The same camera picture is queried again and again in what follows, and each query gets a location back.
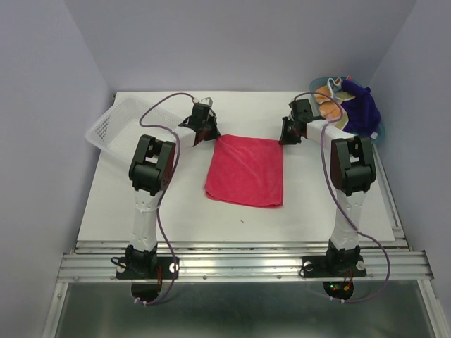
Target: perforated basket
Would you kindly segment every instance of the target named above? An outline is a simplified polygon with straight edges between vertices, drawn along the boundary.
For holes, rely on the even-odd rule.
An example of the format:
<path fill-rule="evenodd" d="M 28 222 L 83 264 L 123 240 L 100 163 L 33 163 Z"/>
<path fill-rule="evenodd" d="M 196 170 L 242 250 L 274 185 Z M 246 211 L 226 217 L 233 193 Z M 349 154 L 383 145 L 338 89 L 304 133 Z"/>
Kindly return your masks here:
<path fill-rule="evenodd" d="M 114 104 L 87 131 L 86 139 L 102 151 L 107 151 L 126 164 L 130 164 L 139 138 L 143 134 L 159 137 L 165 133 L 156 128 L 143 128 L 139 120 L 153 104 L 126 96 Z M 163 125 L 176 128 L 182 118 L 156 107 L 143 120 L 145 125 Z"/>

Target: black mounting bracket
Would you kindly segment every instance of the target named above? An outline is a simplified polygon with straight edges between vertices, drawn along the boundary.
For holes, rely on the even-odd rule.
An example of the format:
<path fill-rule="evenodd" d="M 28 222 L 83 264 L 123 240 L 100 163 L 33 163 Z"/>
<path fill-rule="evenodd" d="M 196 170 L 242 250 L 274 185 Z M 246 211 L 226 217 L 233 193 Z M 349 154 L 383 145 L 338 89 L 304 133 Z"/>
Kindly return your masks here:
<path fill-rule="evenodd" d="M 221 136 L 216 122 L 216 114 L 211 110 L 211 104 L 195 103 L 191 116 L 187 117 L 179 126 L 190 128 L 196 132 L 193 146 L 201 141 L 210 141 Z"/>
<path fill-rule="evenodd" d="M 158 157 L 156 163 L 147 160 L 152 157 Z M 128 171 L 135 190 L 143 189 L 152 196 L 165 190 L 172 179 L 174 157 L 175 143 L 142 135 Z"/>
<path fill-rule="evenodd" d="M 282 118 L 282 134 L 279 144 L 301 143 L 301 137 L 307 137 L 307 123 L 315 120 L 325 120 L 322 116 L 313 116 L 308 99 L 295 100 L 289 104 L 291 112 Z"/>
<path fill-rule="evenodd" d="M 303 278 L 345 277 L 350 270 L 354 277 L 366 276 L 360 246 L 350 250 L 337 250 L 330 240 L 325 256 L 303 256 L 302 264 L 299 275 Z"/>
<path fill-rule="evenodd" d="M 156 280 L 158 269 L 161 267 L 162 279 L 178 278 L 178 269 L 173 267 L 173 258 L 158 257 L 155 246 L 152 251 L 138 251 L 129 245 L 125 250 L 125 257 L 114 258 L 116 269 L 116 279 L 118 280 Z M 175 258 L 177 265 L 180 263 L 178 257 Z"/>
<path fill-rule="evenodd" d="M 351 162 L 351 156 L 358 158 Z M 330 180 L 346 196 L 367 192 L 376 180 L 373 146 L 367 136 L 354 139 L 334 139 L 330 148 Z"/>

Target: cable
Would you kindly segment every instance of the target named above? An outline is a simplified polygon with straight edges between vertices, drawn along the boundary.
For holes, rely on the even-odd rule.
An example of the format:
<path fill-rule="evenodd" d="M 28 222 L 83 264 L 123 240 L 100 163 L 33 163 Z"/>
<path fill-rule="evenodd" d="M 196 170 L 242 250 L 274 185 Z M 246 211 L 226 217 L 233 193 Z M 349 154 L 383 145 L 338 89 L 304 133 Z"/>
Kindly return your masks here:
<path fill-rule="evenodd" d="M 334 122 L 338 122 L 339 120 L 342 119 L 343 117 L 343 109 L 341 107 L 341 105 L 336 102 L 333 98 L 331 98 L 329 95 L 320 93 L 320 92 L 304 92 L 301 94 L 298 94 L 297 96 L 295 96 L 295 98 L 293 99 L 296 100 L 298 97 L 304 96 L 304 95 L 321 95 L 326 97 L 327 99 L 331 100 L 340 110 L 340 117 L 335 119 L 335 120 L 331 120 L 329 121 L 329 123 L 334 123 Z M 346 220 L 348 221 L 348 223 L 354 228 L 354 230 L 357 232 L 357 234 L 359 234 L 362 237 L 366 237 L 368 239 L 370 239 L 371 241 L 373 241 L 374 243 L 376 243 L 376 245 L 381 248 L 383 254 L 385 255 L 385 259 L 387 260 L 387 275 L 385 276 L 385 280 L 382 284 L 382 287 L 376 291 L 374 294 L 371 294 L 369 296 L 366 296 L 364 298 L 360 298 L 360 299 L 350 299 L 347 301 L 343 301 L 341 300 L 341 302 L 344 303 L 359 303 L 361 301 L 368 301 L 376 296 L 378 296 L 388 285 L 388 280 L 390 279 L 390 272 L 391 272 L 391 264 L 390 264 L 390 257 L 388 257 L 388 253 L 387 250 L 385 250 L 385 248 L 383 247 L 382 243 L 380 243 L 377 239 L 375 239 L 374 237 L 368 235 L 368 234 L 364 234 L 363 232 L 359 231 L 359 228 L 354 224 L 354 222 L 352 222 L 351 218 L 346 214 L 345 210 L 343 209 L 343 207 L 340 205 L 340 203 L 338 203 L 337 197 L 335 197 L 334 193 L 333 193 L 333 188 L 330 184 L 330 180 L 327 174 L 327 166 L 326 166 L 326 158 L 324 156 L 324 137 L 326 135 L 326 129 L 329 126 L 329 124 L 325 124 L 323 126 L 323 129 L 321 130 L 321 138 L 320 138 L 320 150 L 321 150 L 321 162 L 323 164 L 323 172 L 324 172 L 324 178 L 326 179 L 326 184 L 327 184 L 327 188 L 329 190 L 329 193 L 333 199 L 333 201 L 335 202 L 335 205 L 337 206 L 338 210 L 340 210 L 340 212 L 343 214 L 343 216 L 346 218 Z"/>
<path fill-rule="evenodd" d="M 144 127 L 144 128 L 151 128 L 151 127 L 160 128 L 160 129 L 166 130 L 166 131 L 170 132 L 172 135 L 174 135 L 174 137 L 175 137 L 175 143 L 176 143 L 176 146 L 177 146 L 177 158 L 175 159 L 174 167 L 173 167 L 173 169 L 172 169 L 172 175 L 174 175 L 175 170 L 177 169 L 177 166 L 178 166 L 178 161 L 179 161 L 179 159 L 180 159 L 180 138 L 179 138 L 179 136 L 178 136 L 176 133 L 174 133 L 174 132 L 172 131 L 172 129 L 169 128 L 169 127 L 166 127 L 166 126 L 164 126 L 164 125 L 144 125 L 144 124 L 142 123 L 142 120 L 146 117 L 146 115 L 147 115 L 152 109 L 154 109 L 154 108 L 157 107 L 159 104 L 161 104 L 162 102 L 166 101 L 167 99 L 169 99 L 169 98 L 171 98 L 171 97 L 173 97 L 173 96 L 175 96 L 175 95 L 186 95 L 186 96 L 189 96 L 191 99 L 194 100 L 194 97 L 193 97 L 193 95 L 191 95 L 191 94 L 184 93 L 184 92 L 173 93 L 173 94 L 171 94 L 171 95 L 168 95 L 168 96 L 165 97 L 164 99 L 160 100 L 159 102 L 157 102 L 156 104 L 154 104 L 152 107 L 150 107 L 144 114 L 142 114 L 142 116 L 141 116 L 141 118 L 140 118 L 140 126 L 141 126 L 141 127 Z M 160 199 L 159 199 L 159 201 L 158 201 L 158 204 L 157 204 L 157 206 L 156 206 L 156 221 L 157 221 L 157 223 L 158 223 L 158 226 L 159 226 L 161 235 L 163 236 L 164 241 L 166 242 L 166 244 L 167 244 L 167 246 L 168 246 L 168 248 L 169 248 L 169 251 L 171 252 L 172 259 L 173 259 L 173 264 L 174 264 L 174 273 L 173 273 L 173 277 L 172 277 L 171 283 L 169 284 L 169 287 L 168 287 L 168 289 L 166 290 L 166 292 L 164 293 L 163 296 L 161 296 L 161 297 L 159 297 L 159 298 L 157 298 L 157 299 L 155 299 L 154 301 L 151 301 L 151 302 L 149 302 L 149 303 L 147 303 L 147 302 L 145 303 L 145 302 L 141 301 L 140 299 L 135 299 L 135 302 L 136 302 L 136 303 L 140 303 L 140 304 L 145 305 L 145 306 L 153 306 L 153 305 L 160 304 L 160 303 L 168 296 L 168 294 L 169 294 L 169 292 L 171 291 L 172 286 L 174 285 L 174 282 L 175 282 L 175 273 L 176 273 L 176 271 L 177 271 L 177 258 L 175 257 L 174 248 L 172 247 L 171 243 L 169 242 L 168 237 L 166 236 L 166 233 L 164 232 L 163 225 L 161 224 L 161 216 L 160 216 L 160 205 L 161 205 L 161 202 L 163 201 L 164 195 L 166 194 L 166 191 L 167 191 L 167 190 L 168 190 L 168 189 L 166 188 L 166 189 L 163 191 L 163 194 L 161 194 L 161 197 L 160 197 Z"/>
<path fill-rule="evenodd" d="M 147 111 L 142 114 L 141 118 L 140 118 L 140 126 L 144 127 L 144 128 L 148 128 L 148 127 L 163 127 L 160 125 L 144 125 L 142 123 L 142 120 L 144 120 L 144 118 L 147 116 L 148 113 L 150 113 L 153 109 L 155 109 L 157 106 L 159 106 L 160 104 L 162 104 L 164 101 L 166 101 L 167 99 L 170 99 L 173 96 L 177 96 L 177 95 L 185 95 L 191 98 L 191 100 L 195 100 L 195 97 L 193 95 L 191 95 L 190 93 L 185 93 L 185 92 L 176 92 L 176 93 L 172 93 L 171 95 L 168 95 L 167 97 L 165 97 L 164 99 L 161 99 L 160 101 L 158 101 L 157 103 L 155 103 L 152 107 L 150 107 L 149 109 L 147 109 Z"/>
<path fill-rule="evenodd" d="M 154 110 L 157 106 L 159 106 L 160 104 L 162 104 L 164 101 L 166 101 L 167 99 L 170 99 L 171 97 L 177 96 L 177 95 L 185 95 L 191 98 L 191 101 L 194 103 L 194 101 L 196 100 L 196 98 L 191 95 L 190 93 L 186 93 L 186 92 L 176 92 L 176 93 L 172 93 L 171 95 L 168 95 L 167 97 L 161 99 L 160 101 L 158 101 L 157 103 L 155 103 L 152 107 L 150 107 L 149 109 L 147 109 L 147 111 L 142 114 L 141 118 L 140 118 L 140 126 L 143 128 L 148 128 L 148 127 L 160 127 L 158 125 L 145 125 L 144 123 L 142 123 L 142 120 L 144 120 L 144 118 L 147 116 L 148 113 L 150 113 L 152 110 Z M 211 109 L 210 107 L 210 111 L 213 113 L 213 116 L 216 118 L 216 113 L 214 112 L 213 109 Z M 186 119 L 183 120 L 183 123 L 186 123 L 190 118 L 187 117 Z"/>

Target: robotic arm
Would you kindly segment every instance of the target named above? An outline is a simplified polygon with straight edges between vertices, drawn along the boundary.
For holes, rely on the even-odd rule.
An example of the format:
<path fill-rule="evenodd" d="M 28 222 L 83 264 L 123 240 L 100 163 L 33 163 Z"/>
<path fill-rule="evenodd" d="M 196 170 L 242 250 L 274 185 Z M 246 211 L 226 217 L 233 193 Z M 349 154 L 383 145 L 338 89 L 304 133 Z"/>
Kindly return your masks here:
<path fill-rule="evenodd" d="M 290 107 L 290 115 L 283 118 L 279 143 L 297 144 L 301 142 L 301 137 L 319 143 L 323 126 L 328 122 L 322 116 L 313 116 L 308 99 L 293 101 Z M 301 276 L 344 277 L 351 270 L 355 277 L 364 277 L 366 270 L 360 256 L 357 231 L 366 192 L 376 179 L 371 140 L 330 125 L 325 131 L 324 147 L 330 151 L 330 178 L 338 203 L 357 228 L 353 228 L 337 208 L 335 227 L 326 255 L 303 257 Z M 339 294 L 342 290 L 334 291 L 334 294 L 328 293 L 338 298 L 343 297 Z"/>
<path fill-rule="evenodd" d="M 156 279 L 156 267 L 162 265 L 162 278 L 170 277 L 170 257 L 157 258 L 156 211 L 163 192 L 173 176 L 177 147 L 180 151 L 196 146 L 201 141 L 216 139 L 221 134 L 216 126 L 216 116 L 211 110 L 212 100 L 206 98 L 195 103 L 191 116 L 186 118 L 163 139 L 142 135 L 138 141 L 128 177 L 135 189 L 135 221 L 125 257 L 117 258 L 116 278 L 120 280 Z"/>

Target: pink cloth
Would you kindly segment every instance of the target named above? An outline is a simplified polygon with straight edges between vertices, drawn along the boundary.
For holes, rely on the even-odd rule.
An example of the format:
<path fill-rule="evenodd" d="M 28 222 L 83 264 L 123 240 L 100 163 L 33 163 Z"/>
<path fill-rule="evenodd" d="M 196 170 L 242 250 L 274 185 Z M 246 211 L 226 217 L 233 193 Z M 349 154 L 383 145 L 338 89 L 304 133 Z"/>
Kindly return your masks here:
<path fill-rule="evenodd" d="M 216 140 L 205 184 L 210 199 L 245 206 L 283 202 L 283 147 L 272 139 L 224 135 Z"/>

